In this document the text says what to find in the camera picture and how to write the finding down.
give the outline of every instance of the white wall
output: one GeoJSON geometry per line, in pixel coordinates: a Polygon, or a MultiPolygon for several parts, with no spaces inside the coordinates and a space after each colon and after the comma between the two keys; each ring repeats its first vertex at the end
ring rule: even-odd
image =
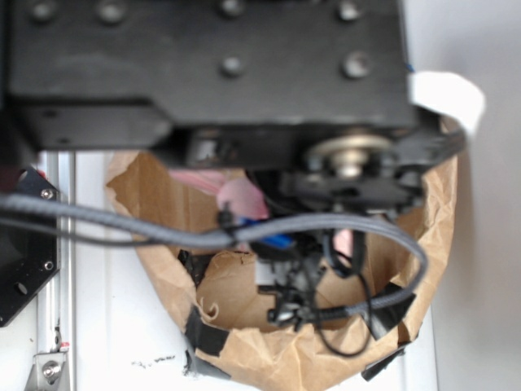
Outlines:
{"type": "Polygon", "coordinates": [[[440,391],[521,389],[521,2],[405,0],[411,62],[478,84],[453,252],[433,305],[440,391]]]}

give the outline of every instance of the blue component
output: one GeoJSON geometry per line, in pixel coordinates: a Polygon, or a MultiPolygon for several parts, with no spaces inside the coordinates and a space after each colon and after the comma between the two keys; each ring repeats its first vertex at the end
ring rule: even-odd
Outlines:
{"type": "MultiPolygon", "coordinates": [[[[247,226],[255,226],[259,224],[257,220],[252,220],[250,218],[241,218],[241,223],[245,224],[247,226]]],[[[260,240],[261,243],[267,244],[271,247],[278,248],[279,250],[285,250],[287,248],[290,248],[293,239],[288,235],[273,235],[269,236],[267,238],[264,238],[263,240],[260,240]]]]}

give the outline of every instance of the wire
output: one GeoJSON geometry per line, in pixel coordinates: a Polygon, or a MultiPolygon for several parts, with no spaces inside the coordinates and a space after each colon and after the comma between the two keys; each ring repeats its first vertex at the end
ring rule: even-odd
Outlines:
{"type": "Polygon", "coordinates": [[[334,231],[327,231],[322,239],[322,248],[324,251],[324,257],[326,257],[329,265],[333,269],[333,271],[341,278],[346,279],[347,277],[353,275],[352,269],[345,265],[340,259],[339,255],[342,256],[348,264],[351,265],[351,258],[345,254],[335,251],[335,246],[333,244],[333,236],[334,231]]]}
{"type": "Polygon", "coordinates": [[[371,299],[371,290],[369,289],[369,284],[367,283],[366,278],[363,275],[357,275],[359,278],[363,288],[364,293],[366,294],[366,303],[367,303],[367,327],[369,328],[369,332],[367,333],[366,340],[364,342],[364,345],[356,352],[353,353],[347,353],[343,352],[341,350],[336,349],[327,339],[324,335],[324,331],[322,329],[322,319],[320,315],[320,310],[317,308],[317,302],[316,300],[313,300],[313,308],[315,312],[315,317],[317,318],[317,333],[320,336],[320,339],[322,340],[322,343],[334,354],[338,354],[341,357],[344,358],[355,358],[359,356],[360,354],[363,354],[367,346],[369,346],[370,340],[371,340],[371,334],[373,333],[373,306],[372,306],[372,299],[371,299]]]}
{"type": "MultiPolygon", "coordinates": [[[[404,248],[407,248],[419,261],[418,273],[413,277],[410,284],[400,291],[375,298],[372,303],[374,309],[395,305],[408,299],[414,293],[414,289],[421,283],[428,267],[427,255],[413,238],[398,226],[370,217],[339,213],[305,213],[291,217],[281,217],[255,226],[238,227],[233,231],[234,240],[229,233],[223,230],[214,230],[203,234],[185,232],[103,210],[60,202],[49,202],[28,195],[0,195],[0,211],[42,217],[70,217],[139,234],[154,240],[158,244],[174,244],[187,248],[226,248],[234,241],[249,243],[277,234],[325,229],[351,229],[354,231],[371,232],[394,240],[404,248]]],[[[346,305],[343,308],[345,316],[359,314],[367,310],[368,307],[365,302],[346,305]]]]}
{"type": "Polygon", "coordinates": [[[24,220],[17,220],[14,218],[8,217],[0,217],[0,226],[10,226],[13,228],[18,228],[26,231],[33,231],[39,234],[48,235],[48,236],[56,236],[58,238],[70,239],[76,242],[81,242],[85,244],[93,244],[96,246],[103,247],[119,247],[119,248],[135,248],[135,247],[144,247],[144,246],[153,246],[157,245],[156,242],[152,240],[105,240],[98,239],[94,237],[84,236],[74,234],[72,232],[66,232],[63,230],[59,230],[53,228],[51,226],[46,226],[45,224],[38,224],[36,222],[26,222],[24,220]]]}

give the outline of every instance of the crumpled paper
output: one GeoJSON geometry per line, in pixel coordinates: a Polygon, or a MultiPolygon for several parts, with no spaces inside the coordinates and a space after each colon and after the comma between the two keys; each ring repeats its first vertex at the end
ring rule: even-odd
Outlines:
{"type": "MultiPolygon", "coordinates": [[[[196,355],[231,376],[232,380],[266,391],[322,391],[414,340],[447,266],[453,236],[457,161],[452,159],[425,176],[426,206],[402,216],[399,225],[415,237],[430,260],[427,277],[403,321],[357,358],[329,352],[312,325],[299,333],[276,329],[266,322],[274,298],[258,295],[254,282],[255,255],[224,251],[210,263],[199,287],[176,258],[176,247],[138,248],[138,255],[164,308],[182,331],[193,307],[206,324],[230,331],[217,356],[196,355]]],[[[216,226],[215,198],[170,178],[168,170],[146,153],[116,153],[107,173],[107,195],[117,212],[188,231],[216,226]]],[[[389,281],[404,286],[418,263],[388,239],[368,235],[364,274],[373,294],[389,281]]],[[[357,279],[339,279],[328,271],[320,283],[321,306],[364,300],[357,279]]],[[[369,330],[361,317],[328,324],[328,340],[339,349],[357,350],[369,330]]]]}

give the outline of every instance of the screw head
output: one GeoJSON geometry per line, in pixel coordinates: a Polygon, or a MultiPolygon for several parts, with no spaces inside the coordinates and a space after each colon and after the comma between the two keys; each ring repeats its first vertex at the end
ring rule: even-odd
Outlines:
{"type": "Polygon", "coordinates": [[[221,0],[219,9],[227,18],[237,18],[246,11],[246,2],[244,0],[221,0]]]}
{"type": "Polygon", "coordinates": [[[116,25],[121,23],[129,8],[124,0],[102,0],[96,6],[98,18],[105,24],[116,25]]]}
{"type": "Polygon", "coordinates": [[[343,21],[350,22],[361,16],[360,4],[354,0],[342,0],[338,7],[339,18],[343,21]]]}
{"type": "Polygon", "coordinates": [[[47,23],[58,13],[56,0],[32,0],[29,2],[29,15],[38,23],[47,23]]]}
{"type": "Polygon", "coordinates": [[[221,71],[227,77],[239,77],[244,73],[244,64],[239,57],[226,57],[221,62],[221,71]]]}
{"type": "Polygon", "coordinates": [[[371,72],[370,58],[364,51],[354,51],[348,54],[343,63],[342,71],[346,77],[361,79],[371,72]]]}
{"type": "Polygon", "coordinates": [[[40,197],[44,200],[50,200],[55,196],[55,193],[52,191],[52,189],[44,189],[40,193],[40,197]]]}
{"type": "Polygon", "coordinates": [[[56,361],[49,361],[43,366],[42,374],[46,379],[51,379],[59,376],[61,370],[62,367],[56,361]]]}

